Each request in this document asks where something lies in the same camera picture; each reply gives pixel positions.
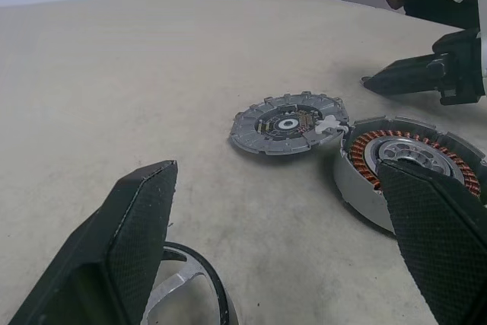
robotic arm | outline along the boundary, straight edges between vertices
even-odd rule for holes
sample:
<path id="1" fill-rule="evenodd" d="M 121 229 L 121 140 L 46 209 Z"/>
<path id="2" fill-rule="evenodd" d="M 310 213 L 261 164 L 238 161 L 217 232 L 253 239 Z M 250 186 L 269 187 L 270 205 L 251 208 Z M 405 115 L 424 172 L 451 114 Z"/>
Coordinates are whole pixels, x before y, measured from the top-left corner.
<path id="1" fill-rule="evenodd" d="M 439 91 L 443 105 L 478 102 L 487 92 L 487 0 L 478 1 L 480 29 L 447 34 L 433 54 L 395 61 L 363 85 L 384 95 Z"/>

copper winding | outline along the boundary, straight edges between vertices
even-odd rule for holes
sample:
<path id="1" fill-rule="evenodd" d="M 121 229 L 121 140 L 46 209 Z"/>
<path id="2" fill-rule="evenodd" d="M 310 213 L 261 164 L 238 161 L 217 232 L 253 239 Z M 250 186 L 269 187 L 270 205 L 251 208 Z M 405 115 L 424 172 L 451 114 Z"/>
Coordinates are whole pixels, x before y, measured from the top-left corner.
<path id="1" fill-rule="evenodd" d="M 379 131 L 366 132 L 355 139 L 354 143 L 352 144 L 349 150 L 350 160 L 352 161 L 353 166 L 365 179 L 371 182 L 375 190 L 380 190 L 380 181 L 365 162 L 364 150 L 365 150 L 365 146 L 367 146 L 367 144 L 370 141 L 383 136 L 399 136 L 399 137 L 407 137 L 409 139 L 413 138 L 416 141 L 421 141 L 426 145 L 430 145 L 432 148 L 436 148 L 437 150 L 441 151 L 459 167 L 459 169 L 462 172 L 463 178 L 465 180 L 465 187 L 474 196 L 477 197 L 480 196 L 480 183 L 479 180 L 477 179 L 477 176 L 475 175 L 473 170 L 467 165 L 467 163 L 462 158 L 460 158 L 457 154 L 454 154 L 453 152 L 449 152 L 448 148 L 441 146 L 437 142 L 431 142 L 430 139 L 428 138 L 421 139 L 421 136 L 419 135 L 414 135 L 413 137 L 411 137 L 411 132 L 401 132 L 401 131 L 392 131 L 392 130 L 387 130 L 387 131 L 379 130 Z"/>

disassembled motor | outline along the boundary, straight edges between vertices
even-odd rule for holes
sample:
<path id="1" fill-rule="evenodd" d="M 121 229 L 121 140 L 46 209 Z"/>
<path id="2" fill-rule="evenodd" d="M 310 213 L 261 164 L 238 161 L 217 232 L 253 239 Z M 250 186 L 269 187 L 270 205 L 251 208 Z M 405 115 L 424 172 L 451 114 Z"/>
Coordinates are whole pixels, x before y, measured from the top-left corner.
<path id="1" fill-rule="evenodd" d="M 346 202 L 389 231 L 393 226 L 377 178 L 379 161 L 405 161 L 434 170 L 460 181 L 476 197 L 487 180 L 485 155 L 460 137 L 404 117 L 378 117 L 350 125 L 342 100 L 324 94 L 266 98 L 236 115 L 231 141 L 256 154 L 289 155 L 342 133 L 333 168 L 335 182 Z"/>

concrete floor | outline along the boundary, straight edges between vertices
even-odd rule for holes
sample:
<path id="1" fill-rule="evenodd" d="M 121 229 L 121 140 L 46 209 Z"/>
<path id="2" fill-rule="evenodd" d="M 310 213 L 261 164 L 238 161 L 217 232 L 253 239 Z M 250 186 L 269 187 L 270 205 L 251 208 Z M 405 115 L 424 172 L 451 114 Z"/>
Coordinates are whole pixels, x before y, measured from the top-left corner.
<path id="1" fill-rule="evenodd" d="M 449 27 L 336 0 L 81 0 L 0 9 L 0 323 L 114 182 L 180 166 L 168 239 L 218 270 L 242 324 L 433 324 L 393 238 L 345 205 L 337 143 L 286 159 L 227 141 L 264 97 L 341 97 L 487 151 L 487 103 L 360 86 Z"/>

gray circular cover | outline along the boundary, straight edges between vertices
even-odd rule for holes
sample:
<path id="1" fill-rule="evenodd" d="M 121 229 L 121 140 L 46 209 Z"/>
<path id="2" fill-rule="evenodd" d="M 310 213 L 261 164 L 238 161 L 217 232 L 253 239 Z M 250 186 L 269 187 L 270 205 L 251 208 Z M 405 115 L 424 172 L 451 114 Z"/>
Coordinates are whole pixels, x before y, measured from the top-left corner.
<path id="1" fill-rule="evenodd" d="M 309 91 L 268 97 L 235 116 L 230 138 L 236 146 L 254 154 L 297 154 L 340 135 L 336 129 L 316 134 L 317 121 L 330 115 L 341 123 L 349 121 L 339 98 Z"/>

